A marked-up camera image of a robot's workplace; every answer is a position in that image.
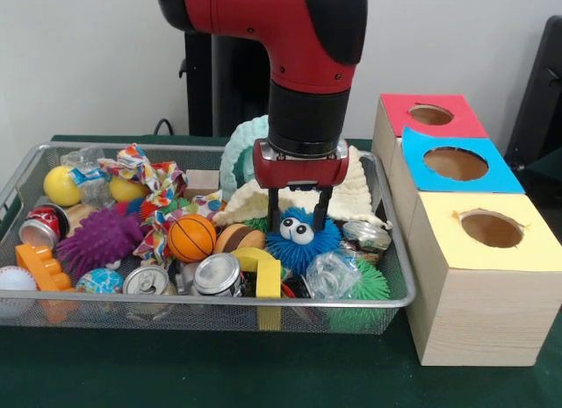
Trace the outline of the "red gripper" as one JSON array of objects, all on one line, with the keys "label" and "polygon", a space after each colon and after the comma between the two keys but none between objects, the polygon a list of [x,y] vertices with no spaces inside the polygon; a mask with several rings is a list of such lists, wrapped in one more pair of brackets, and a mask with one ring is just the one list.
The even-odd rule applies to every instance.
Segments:
[{"label": "red gripper", "polygon": [[253,146],[255,179],[268,189],[268,232],[278,233],[281,224],[279,189],[287,187],[315,187],[320,189],[319,201],[313,211],[313,230],[324,230],[328,218],[333,188],[343,182],[349,166],[349,145],[340,139],[330,157],[300,159],[274,150],[266,139],[256,140]]}]

